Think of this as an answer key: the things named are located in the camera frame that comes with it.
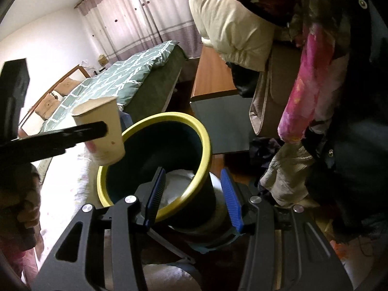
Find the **person left hand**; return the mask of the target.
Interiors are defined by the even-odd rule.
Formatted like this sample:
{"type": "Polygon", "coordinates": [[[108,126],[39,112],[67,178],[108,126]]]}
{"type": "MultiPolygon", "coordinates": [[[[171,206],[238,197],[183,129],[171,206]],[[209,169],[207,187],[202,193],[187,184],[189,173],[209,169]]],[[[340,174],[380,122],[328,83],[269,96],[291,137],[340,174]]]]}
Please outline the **person left hand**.
{"type": "Polygon", "coordinates": [[[26,251],[36,245],[40,177],[31,163],[7,166],[1,172],[1,240],[26,251]]]}

